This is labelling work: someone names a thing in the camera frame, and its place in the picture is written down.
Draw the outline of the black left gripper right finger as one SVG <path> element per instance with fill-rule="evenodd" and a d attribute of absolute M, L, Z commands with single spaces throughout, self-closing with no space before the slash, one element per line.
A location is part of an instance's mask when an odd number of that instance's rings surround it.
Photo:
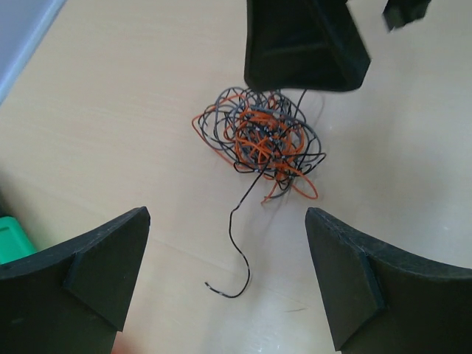
<path fill-rule="evenodd" d="M 305 216 L 340 353 L 469 353 L 471 270 L 417 256 L 320 208 Z"/>

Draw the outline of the green plastic bin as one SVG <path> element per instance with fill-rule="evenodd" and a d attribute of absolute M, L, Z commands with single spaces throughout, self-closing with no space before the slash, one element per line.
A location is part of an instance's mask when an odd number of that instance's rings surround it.
<path fill-rule="evenodd" d="M 20 223 L 11 216 L 1 217 L 0 224 L 0 262 L 6 264 L 28 257 L 37 250 L 33 246 Z"/>

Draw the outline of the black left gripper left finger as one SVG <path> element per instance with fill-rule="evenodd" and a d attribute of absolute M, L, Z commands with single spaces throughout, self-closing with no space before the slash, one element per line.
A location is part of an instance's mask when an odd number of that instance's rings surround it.
<path fill-rule="evenodd" d="M 2 353 L 110 353 L 125 326 L 148 241 L 137 207 L 1 266 Z"/>

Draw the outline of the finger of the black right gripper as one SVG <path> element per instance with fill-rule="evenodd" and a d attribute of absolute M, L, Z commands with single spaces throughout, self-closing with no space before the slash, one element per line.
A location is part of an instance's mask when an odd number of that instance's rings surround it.
<path fill-rule="evenodd" d="M 430 3 L 431 0 L 388 0 L 382 13 L 387 29 L 391 32 L 422 20 Z"/>
<path fill-rule="evenodd" d="M 359 89 L 371 63 L 345 1 L 246 3 L 244 80 L 255 91 Z"/>

